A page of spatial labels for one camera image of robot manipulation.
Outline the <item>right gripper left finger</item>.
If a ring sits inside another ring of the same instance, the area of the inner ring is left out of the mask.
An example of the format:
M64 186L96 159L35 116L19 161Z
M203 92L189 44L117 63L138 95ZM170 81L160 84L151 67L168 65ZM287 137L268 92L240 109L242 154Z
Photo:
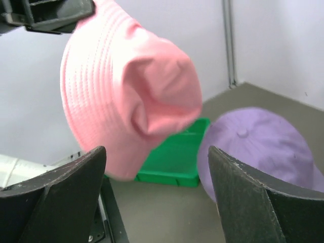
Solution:
M88 242L105 171L99 146L1 190L1 242Z

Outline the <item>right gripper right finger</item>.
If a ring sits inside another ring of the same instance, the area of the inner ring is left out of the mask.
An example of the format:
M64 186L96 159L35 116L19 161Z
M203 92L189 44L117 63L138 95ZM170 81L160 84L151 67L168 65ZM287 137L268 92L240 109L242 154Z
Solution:
M263 173L211 146L211 178L226 242L323 242L323 193Z

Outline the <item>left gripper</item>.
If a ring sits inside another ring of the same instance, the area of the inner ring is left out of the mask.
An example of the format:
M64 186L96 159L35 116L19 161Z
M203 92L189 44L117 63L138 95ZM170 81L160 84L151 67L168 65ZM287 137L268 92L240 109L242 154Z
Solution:
M72 33L95 13L92 0L1 0L1 34L24 27L30 32Z

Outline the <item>lavender cap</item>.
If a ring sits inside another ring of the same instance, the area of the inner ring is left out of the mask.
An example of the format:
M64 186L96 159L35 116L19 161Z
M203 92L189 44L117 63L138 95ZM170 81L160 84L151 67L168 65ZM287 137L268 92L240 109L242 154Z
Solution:
M204 190L215 200L208 162L210 146L288 183L323 191L323 174L306 140L285 118L269 110L235 109L222 114L207 129L198 151L197 168Z

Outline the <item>pink bucket hat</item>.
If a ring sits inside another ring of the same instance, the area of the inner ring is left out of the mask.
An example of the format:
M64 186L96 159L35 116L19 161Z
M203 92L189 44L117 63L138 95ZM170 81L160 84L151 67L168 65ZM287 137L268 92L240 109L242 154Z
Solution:
M200 115L200 82L189 56L143 28L115 1L96 1L62 58L60 89L83 151L104 146L105 173L133 180L151 150Z

